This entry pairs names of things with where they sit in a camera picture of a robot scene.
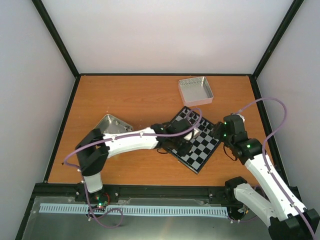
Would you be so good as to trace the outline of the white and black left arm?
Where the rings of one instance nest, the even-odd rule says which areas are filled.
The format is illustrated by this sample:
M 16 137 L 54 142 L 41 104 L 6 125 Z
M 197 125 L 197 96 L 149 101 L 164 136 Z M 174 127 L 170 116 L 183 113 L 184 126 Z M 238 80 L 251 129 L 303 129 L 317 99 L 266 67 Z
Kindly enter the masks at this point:
M 191 151 L 191 140 L 199 133 L 200 130 L 184 118 L 129 133 L 109 134 L 92 130 L 75 148 L 86 195 L 95 202 L 103 198 L 101 171 L 107 159 L 122 153 L 160 148 L 172 148 L 185 156 Z

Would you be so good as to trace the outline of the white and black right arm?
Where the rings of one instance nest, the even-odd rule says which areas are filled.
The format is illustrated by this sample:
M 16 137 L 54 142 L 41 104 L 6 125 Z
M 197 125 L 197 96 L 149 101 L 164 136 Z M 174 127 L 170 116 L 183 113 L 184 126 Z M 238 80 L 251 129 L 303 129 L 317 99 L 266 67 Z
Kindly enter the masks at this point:
M 243 178 L 236 177 L 226 181 L 231 199 L 249 207 L 266 225 L 273 240 L 316 239 L 319 214 L 315 209 L 308 209 L 286 185 L 261 142 L 248 138 L 244 122 L 239 114 L 227 115 L 210 134 L 252 173 L 265 195 L 260 195 Z

